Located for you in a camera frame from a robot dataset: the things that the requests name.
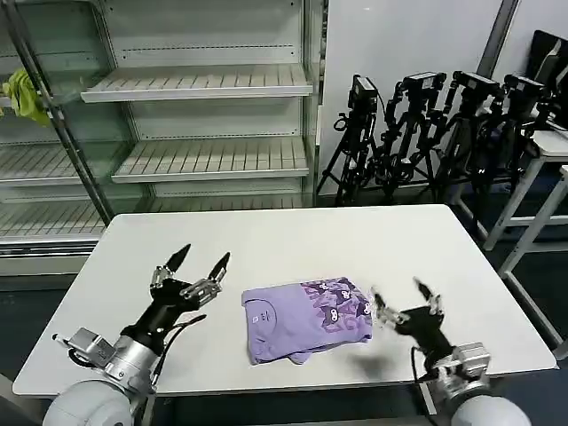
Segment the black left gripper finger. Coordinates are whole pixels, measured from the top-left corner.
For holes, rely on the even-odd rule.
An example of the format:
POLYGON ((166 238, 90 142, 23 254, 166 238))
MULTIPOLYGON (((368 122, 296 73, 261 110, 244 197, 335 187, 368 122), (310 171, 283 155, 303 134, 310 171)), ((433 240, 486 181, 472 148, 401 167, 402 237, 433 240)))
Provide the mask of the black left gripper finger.
POLYGON ((154 269, 154 273, 150 282, 150 289, 161 288, 166 279, 171 279, 174 273, 179 269, 184 262, 189 250, 190 244, 186 244, 183 248, 175 252, 168 261, 154 269))
POLYGON ((222 291, 221 282, 227 273, 231 253, 226 252, 215 264, 209 275, 183 288, 179 295, 191 306, 202 307, 222 291))

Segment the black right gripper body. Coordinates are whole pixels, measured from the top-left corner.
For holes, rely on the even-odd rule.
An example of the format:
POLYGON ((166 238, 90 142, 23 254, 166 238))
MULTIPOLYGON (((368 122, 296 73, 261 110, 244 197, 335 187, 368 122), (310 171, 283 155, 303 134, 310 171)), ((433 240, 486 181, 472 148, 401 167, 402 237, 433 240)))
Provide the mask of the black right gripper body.
POLYGON ((453 353, 454 347, 441 330, 443 312, 431 313, 429 306, 421 306, 402 311, 399 317, 395 331, 413 337, 426 363, 436 363, 453 353))

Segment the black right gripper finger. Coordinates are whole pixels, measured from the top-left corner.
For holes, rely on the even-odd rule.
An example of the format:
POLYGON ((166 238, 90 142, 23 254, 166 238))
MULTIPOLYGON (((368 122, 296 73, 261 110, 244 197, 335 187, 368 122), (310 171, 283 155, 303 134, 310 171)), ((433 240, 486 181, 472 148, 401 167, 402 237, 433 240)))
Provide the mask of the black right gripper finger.
POLYGON ((403 322, 401 314, 391 309, 383 300, 378 290, 371 287, 371 294, 375 305, 375 316, 384 325, 395 327, 403 322))
POLYGON ((418 277, 414 277, 414 283, 430 307, 430 315, 443 315, 441 295, 435 294, 430 287, 418 277))

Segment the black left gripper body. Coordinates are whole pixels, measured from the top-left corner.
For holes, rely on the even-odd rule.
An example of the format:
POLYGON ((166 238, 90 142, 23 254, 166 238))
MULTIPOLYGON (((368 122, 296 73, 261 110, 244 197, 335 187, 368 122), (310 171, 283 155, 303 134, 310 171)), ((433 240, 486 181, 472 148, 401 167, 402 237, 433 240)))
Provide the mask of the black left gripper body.
POLYGON ((180 280, 166 279, 160 287, 152 287, 153 301, 136 323, 125 327, 120 336, 128 336, 151 351, 164 351, 165 336, 178 318, 183 313, 198 310, 198 297, 184 294, 188 286, 180 280))

